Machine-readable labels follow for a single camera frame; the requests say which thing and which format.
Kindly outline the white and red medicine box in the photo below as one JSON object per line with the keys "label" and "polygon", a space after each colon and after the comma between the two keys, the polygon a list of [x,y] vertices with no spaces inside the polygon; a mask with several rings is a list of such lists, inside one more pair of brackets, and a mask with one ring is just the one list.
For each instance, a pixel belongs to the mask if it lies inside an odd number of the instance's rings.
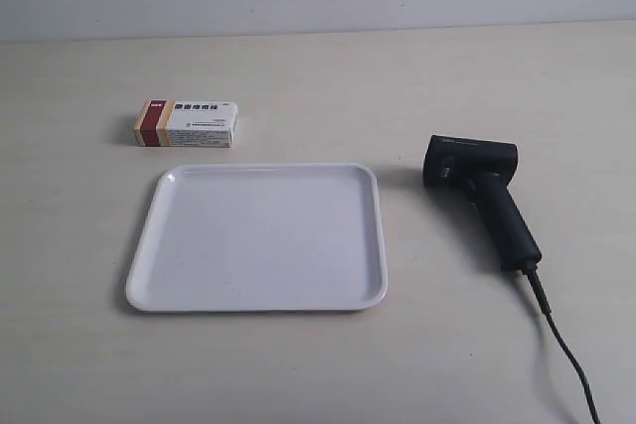
{"label": "white and red medicine box", "polygon": [[143,147],[230,148],[238,119],[232,101],[148,99],[133,131]]}

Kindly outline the black handheld barcode scanner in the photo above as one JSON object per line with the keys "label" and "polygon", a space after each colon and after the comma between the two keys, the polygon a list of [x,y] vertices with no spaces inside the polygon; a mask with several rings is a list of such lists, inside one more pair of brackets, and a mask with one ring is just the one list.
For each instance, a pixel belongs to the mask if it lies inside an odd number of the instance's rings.
{"label": "black handheld barcode scanner", "polygon": [[423,159],[427,188],[461,192],[478,212],[504,271],[535,270],[542,253],[508,186],[519,162],[516,145],[433,135]]}

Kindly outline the white plastic tray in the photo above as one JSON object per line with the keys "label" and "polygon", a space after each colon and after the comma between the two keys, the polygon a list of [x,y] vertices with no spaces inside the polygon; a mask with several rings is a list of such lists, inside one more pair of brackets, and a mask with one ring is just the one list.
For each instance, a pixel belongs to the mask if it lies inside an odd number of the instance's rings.
{"label": "white plastic tray", "polygon": [[145,313],[357,312],[388,291],[363,165],[183,165],[157,182],[125,283]]}

